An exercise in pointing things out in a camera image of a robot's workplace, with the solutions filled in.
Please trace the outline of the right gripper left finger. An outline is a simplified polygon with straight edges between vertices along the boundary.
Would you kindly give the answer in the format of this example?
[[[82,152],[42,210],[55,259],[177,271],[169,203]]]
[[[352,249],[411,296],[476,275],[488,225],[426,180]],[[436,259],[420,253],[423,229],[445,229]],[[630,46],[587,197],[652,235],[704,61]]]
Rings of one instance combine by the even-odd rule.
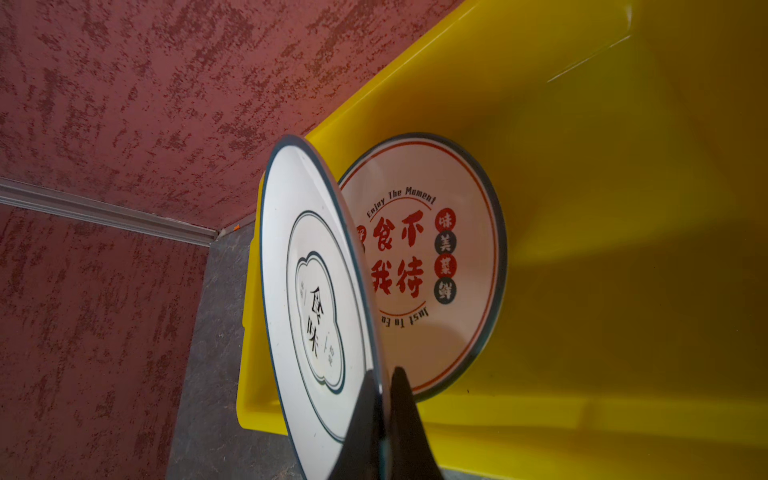
[[[374,372],[363,379],[347,435],[329,479],[379,479],[383,408]]]

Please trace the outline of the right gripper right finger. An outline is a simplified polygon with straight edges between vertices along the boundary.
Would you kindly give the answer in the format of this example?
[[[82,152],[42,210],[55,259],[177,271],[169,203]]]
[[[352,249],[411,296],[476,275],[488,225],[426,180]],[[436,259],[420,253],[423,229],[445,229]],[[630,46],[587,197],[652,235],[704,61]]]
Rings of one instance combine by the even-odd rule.
[[[392,479],[443,480],[432,454],[407,374],[396,367],[391,380],[389,437]]]

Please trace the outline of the white plate red characters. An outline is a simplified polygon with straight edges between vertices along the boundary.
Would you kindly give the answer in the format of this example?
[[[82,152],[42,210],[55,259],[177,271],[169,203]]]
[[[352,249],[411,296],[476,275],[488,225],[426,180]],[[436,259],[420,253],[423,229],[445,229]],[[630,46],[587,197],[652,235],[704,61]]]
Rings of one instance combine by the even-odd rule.
[[[385,140],[342,176],[366,255],[387,365],[426,400],[487,344],[507,282],[507,232],[495,189],[464,148],[428,133]]]

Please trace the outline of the white plate flower outline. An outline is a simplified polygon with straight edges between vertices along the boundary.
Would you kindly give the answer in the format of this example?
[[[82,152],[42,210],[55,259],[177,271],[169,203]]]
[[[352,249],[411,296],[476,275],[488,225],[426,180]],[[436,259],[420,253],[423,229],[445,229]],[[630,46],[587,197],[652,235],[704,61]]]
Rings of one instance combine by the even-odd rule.
[[[365,378],[387,388],[375,296],[347,205],[312,145],[287,135],[260,200],[263,308],[278,396],[302,474],[328,479]]]

